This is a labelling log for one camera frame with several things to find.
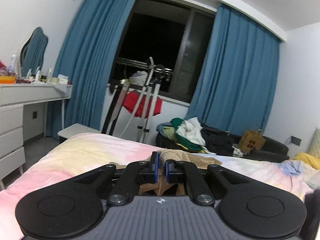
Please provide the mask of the black sofa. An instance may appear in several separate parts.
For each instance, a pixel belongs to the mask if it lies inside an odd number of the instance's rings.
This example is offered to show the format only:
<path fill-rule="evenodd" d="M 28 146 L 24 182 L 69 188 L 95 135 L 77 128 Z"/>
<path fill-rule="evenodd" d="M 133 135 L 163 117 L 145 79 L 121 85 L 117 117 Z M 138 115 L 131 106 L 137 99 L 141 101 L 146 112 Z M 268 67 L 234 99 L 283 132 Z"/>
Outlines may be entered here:
<path fill-rule="evenodd" d="M 202 150 L 200 146 L 191 144 L 184 139 L 177 141 L 175 128 L 170 122 L 159 124 L 156 131 L 158 132 L 156 136 L 156 146 L 158 147 L 184 150 L 189 153 L 199 153 Z M 257 132 L 246 132 L 241 137 L 204 126 L 202 134 L 208 142 L 209 150 L 217 155 L 230 157 L 232 156 L 232 150 L 239 146 L 246 159 L 272 163 L 281 163 L 289 159 L 289 148 L 285 144 Z"/>

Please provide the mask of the white dressing table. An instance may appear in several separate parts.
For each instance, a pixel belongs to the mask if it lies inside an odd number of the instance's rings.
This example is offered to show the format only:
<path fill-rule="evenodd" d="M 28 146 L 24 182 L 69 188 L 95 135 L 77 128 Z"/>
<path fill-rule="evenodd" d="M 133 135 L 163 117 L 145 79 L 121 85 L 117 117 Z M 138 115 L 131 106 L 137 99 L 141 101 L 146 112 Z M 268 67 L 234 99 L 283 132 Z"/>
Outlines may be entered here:
<path fill-rule="evenodd" d="M 61 102 L 61 128 L 72 85 L 1 84 L 1 179 L 25 164 L 24 141 L 46 135 L 48 103 Z"/>

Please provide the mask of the right blue curtain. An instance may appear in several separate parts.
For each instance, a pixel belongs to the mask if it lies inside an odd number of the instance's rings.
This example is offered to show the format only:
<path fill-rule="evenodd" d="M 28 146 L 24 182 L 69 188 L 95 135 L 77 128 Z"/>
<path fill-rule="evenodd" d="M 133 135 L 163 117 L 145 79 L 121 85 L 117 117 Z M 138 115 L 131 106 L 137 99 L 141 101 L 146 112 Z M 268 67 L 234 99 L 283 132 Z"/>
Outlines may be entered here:
<path fill-rule="evenodd" d="M 265 130 L 279 70 L 280 39 L 242 12 L 219 6 L 186 119 L 236 135 Z"/>

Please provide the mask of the white bedside bench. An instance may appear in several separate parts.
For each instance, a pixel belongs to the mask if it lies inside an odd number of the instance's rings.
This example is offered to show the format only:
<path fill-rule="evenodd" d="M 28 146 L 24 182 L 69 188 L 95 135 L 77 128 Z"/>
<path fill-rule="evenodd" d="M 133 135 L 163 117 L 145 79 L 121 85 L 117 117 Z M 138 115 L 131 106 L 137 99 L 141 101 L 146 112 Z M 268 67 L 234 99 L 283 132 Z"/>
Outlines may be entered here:
<path fill-rule="evenodd" d="M 100 131 L 81 124 L 73 124 L 57 133 L 59 136 L 59 143 L 63 143 L 70 137 L 81 133 L 100 133 Z"/>

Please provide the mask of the blue curtain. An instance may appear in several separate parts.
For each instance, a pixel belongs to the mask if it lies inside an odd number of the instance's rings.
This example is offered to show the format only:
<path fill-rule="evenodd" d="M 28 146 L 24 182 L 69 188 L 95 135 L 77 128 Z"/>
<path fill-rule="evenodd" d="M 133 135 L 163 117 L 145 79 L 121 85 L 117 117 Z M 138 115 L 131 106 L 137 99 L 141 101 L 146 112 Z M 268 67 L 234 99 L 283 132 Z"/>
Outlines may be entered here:
<path fill-rule="evenodd" d="M 135 0 L 83 0 L 59 52 L 53 76 L 68 77 L 71 98 L 49 103 L 47 135 L 73 124 L 100 128 L 107 84 Z"/>
<path fill-rule="evenodd" d="M 279 70 L 280 39 L 242 12 L 219 6 L 186 119 L 236 135 L 265 130 Z"/>

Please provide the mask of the pastel tie-dye bed sheet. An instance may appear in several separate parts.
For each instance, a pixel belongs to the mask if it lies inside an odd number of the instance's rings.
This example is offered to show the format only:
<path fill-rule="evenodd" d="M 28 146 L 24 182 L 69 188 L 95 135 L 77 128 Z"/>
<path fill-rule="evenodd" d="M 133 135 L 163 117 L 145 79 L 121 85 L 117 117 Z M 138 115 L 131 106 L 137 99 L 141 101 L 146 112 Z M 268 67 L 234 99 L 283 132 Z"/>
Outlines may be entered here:
<path fill-rule="evenodd" d="M 127 165 L 147 159 L 158 148 L 109 135 L 84 133 L 56 146 L 1 191 L 1 239 L 21 239 L 15 207 L 26 194 L 108 163 Z M 319 171 L 300 160 L 268 161 L 198 154 L 218 160 L 223 167 L 295 194 L 300 199 L 319 188 Z"/>

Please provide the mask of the cream quilted headboard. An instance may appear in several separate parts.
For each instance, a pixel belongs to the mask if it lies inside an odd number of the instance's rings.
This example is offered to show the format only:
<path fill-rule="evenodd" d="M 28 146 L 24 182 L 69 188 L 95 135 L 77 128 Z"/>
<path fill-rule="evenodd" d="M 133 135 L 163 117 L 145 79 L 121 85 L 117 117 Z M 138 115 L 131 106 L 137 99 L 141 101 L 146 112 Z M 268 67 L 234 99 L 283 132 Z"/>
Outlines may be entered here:
<path fill-rule="evenodd" d="M 310 142 L 308 154 L 313 157 L 320 158 L 320 129 L 316 128 L 312 140 Z"/>

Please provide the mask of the black wall socket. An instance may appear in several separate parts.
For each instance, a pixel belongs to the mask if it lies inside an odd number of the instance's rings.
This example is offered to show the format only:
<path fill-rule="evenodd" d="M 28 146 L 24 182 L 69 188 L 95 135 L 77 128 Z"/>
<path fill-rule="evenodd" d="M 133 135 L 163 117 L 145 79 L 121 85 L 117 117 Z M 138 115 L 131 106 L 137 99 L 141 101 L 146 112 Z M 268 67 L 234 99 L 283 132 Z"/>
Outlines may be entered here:
<path fill-rule="evenodd" d="M 294 144 L 296 146 L 300 146 L 301 142 L 302 142 L 302 140 L 300 138 L 295 137 L 295 136 L 291 136 L 290 141 L 292 144 Z"/>

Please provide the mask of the pile of mixed clothes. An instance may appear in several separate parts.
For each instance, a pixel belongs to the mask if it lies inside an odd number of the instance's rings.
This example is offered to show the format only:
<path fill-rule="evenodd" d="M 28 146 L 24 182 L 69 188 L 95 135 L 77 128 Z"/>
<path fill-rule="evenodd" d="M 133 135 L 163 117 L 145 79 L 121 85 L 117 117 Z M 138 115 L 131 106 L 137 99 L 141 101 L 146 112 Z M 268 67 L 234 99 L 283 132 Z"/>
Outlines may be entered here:
<path fill-rule="evenodd" d="M 157 126 L 156 145 L 161 148 L 184 150 L 189 153 L 243 157 L 238 148 L 240 138 L 199 122 L 198 118 L 174 118 Z"/>

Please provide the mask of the left blue curtain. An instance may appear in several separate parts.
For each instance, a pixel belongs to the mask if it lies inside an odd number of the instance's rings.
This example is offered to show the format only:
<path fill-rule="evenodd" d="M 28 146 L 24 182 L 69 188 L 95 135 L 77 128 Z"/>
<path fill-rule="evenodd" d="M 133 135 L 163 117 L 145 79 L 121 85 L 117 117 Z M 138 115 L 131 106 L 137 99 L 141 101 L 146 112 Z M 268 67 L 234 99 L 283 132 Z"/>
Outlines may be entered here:
<path fill-rule="evenodd" d="M 100 128 L 107 84 L 135 0 L 83 0 L 59 52 L 53 76 L 68 77 L 71 98 L 49 103 L 47 135 L 73 124 Z"/>

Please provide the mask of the orange tray on dresser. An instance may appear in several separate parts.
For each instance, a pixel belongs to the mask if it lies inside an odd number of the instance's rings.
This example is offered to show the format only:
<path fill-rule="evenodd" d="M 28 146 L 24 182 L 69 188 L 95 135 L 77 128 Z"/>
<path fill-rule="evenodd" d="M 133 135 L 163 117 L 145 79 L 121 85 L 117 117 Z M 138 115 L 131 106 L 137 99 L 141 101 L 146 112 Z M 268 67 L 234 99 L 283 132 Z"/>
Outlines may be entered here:
<path fill-rule="evenodd" d="M 13 84 L 16 81 L 16 76 L 0 76 L 0 84 Z"/>

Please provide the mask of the red hanging garment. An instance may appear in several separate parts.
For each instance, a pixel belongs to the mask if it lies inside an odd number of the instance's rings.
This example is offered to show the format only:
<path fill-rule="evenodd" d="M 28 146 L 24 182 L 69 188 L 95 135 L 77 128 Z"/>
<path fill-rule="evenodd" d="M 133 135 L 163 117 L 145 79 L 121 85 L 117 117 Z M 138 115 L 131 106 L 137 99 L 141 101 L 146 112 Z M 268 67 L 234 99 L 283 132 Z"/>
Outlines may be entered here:
<path fill-rule="evenodd" d="M 138 101 L 139 96 L 140 96 L 140 94 L 136 90 L 133 90 L 133 91 L 127 93 L 125 100 L 123 102 L 123 106 L 130 114 L 133 112 L 133 109 Z M 144 95 L 142 97 L 141 102 L 139 103 L 139 106 L 138 106 L 137 111 L 135 113 L 135 117 L 142 116 L 145 98 L 146 98 L 146 95 Z M 161 113 L 161 109 L 162 109 L 162 100 L 158 97 L 156 100 L 156 105 L 155 105 L 155 109 L 153 112 L 153 116 L 159 115 Z"/>

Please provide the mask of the wavy frame vanity mirror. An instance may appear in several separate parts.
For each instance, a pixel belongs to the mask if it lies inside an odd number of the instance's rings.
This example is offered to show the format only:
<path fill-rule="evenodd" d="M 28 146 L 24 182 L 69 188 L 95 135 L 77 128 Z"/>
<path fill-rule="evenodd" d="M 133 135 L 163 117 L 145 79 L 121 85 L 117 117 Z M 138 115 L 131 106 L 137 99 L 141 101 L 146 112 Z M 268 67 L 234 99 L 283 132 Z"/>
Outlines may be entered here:
<path fill-rule="evenodd" d="M 36 74 L 42 69 L 48 41 L 49 38 L 43 29 L 36 27 L 20 51 L 21 77 L 26 77 L 29 70 L 31 74 Z"/>

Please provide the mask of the folded ironing board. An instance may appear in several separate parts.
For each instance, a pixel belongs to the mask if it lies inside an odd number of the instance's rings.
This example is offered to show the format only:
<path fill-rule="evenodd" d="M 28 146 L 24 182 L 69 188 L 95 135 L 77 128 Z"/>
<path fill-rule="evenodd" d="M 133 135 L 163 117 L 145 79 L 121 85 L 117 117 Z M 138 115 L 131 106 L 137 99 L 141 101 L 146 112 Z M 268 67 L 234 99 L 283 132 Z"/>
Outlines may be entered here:
<path fill-rule="evenodd" d="M 123 106 L 123 102 L 129 90 L 129 86 L 129 79 L 122 79 L 120 80 L 120 83 L 117 85 L 114 97 L 111 101 L 107 116 L 105 118 L 103 128 L 101 130 L 101 134 L 107 134 L 107 131 L 108 135 L 113 134 L 116 122 L 120 114 L 120 110 Z"/>

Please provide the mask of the tan t-shirt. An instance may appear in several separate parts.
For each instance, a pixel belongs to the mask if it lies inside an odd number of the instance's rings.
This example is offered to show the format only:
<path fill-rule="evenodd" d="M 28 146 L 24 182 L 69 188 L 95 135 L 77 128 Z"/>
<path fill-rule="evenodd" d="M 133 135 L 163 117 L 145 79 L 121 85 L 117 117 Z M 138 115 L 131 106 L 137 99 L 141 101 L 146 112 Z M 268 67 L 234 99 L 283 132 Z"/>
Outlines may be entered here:
<path fill-rule="evenodd" d="M 203 157 L 187 153 L 182 150 L 159 151 L 158 178 L 155 184 L 143 184 L 139 188 L 140 196 L 185 196 L 183 183 L 169 183 L 167 176 L 167 162 L 175 165 L 176 162 L 194 163 L 197 168 L 206 169 L 210 164 L 221 165 L 222 162 L 213 157 Z"/>

